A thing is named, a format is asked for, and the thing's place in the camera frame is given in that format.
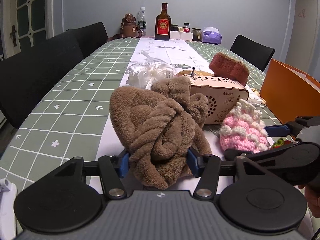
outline purple tissue pack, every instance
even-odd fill
[[[200,40],[206,43],[221,44],[222,35],[217,32],[201,32]]]

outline black cable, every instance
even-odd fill
[[[316,240],[319,233],[320,233],[320,228],[316,231],[316,233],[313,235],[313,237],[310,240]]]

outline grid pattern tablecloth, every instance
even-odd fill
[[[95,160],[109,116],[109,100],[123,77],[139,39],[108,42],[75,66],[41,100],[22,124],[0,160],[0,178],[7,177],[18,191],[65,161],[82,156]],[[216,45],[188,42],[210,62],[218,51],[241,59]],[[247,63],[251,87],[260,89],[265,74]],[[257,107],[266,125],[280,124],[266,106]],[[218,127],[205,126],[217,133]]]

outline label tag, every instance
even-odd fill
[[[166,71],[165,74],[167,78],[173,78],[173,71]]]
[[[157,24],[157,34],[168,35],[169,34],[169,20],[159,19]]]
[[[138,26],[140,29],[146,29],[147,28],[147,22],[138,22]]]

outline finger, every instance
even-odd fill
[[[315,218],[320,218],[320,208],[318,206],[308,203],[308,208]]]
[[[314,206],[318,206],[318,198],[319,196],[308,186],[304,189],[304,196],[308,203],[313,204]]]

